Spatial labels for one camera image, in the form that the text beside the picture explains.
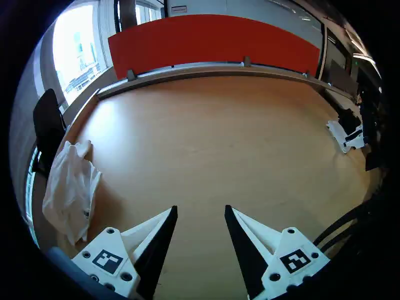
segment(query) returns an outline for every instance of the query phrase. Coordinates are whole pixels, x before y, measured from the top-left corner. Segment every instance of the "white cloth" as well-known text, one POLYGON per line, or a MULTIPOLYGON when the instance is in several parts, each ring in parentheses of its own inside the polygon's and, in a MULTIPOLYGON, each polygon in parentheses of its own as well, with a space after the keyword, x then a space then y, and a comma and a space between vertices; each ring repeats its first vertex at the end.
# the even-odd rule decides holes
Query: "white cloth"
POLYGON ((45 218, 72 245, 80 238, 87 240, 95 210, 95 191, 102 174, 84 159, 91 146, 90 140, 75 145, 65 142, 52 164, 43 200, 45 218))

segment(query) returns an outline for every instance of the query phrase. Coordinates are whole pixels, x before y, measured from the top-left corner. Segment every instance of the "red wall panel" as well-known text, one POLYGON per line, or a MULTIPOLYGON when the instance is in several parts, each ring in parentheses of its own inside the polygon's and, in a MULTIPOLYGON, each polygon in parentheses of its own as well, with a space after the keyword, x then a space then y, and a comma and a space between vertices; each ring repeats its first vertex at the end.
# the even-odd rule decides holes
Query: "red wall panel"
POLYGON ((116 76, 197 62, 242 62, 316 75, 320 50, 278 27, 228 15, 168 17, 108 38, 116 76))

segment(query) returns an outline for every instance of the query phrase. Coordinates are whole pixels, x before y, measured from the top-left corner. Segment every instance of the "building outside window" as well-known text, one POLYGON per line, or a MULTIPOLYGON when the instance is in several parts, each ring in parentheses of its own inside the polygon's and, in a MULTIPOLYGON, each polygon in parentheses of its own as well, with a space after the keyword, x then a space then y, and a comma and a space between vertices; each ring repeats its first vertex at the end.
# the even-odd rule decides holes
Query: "building outside window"
POLYGON ((136 1, 135 12, 137 25, 161 19, 161 10, 146 1, 136 1))
POLYGON ((55 23, 53 58, 68 105, 103 70, 97 57, 93 32, 93 5, 70 9, 55 23))

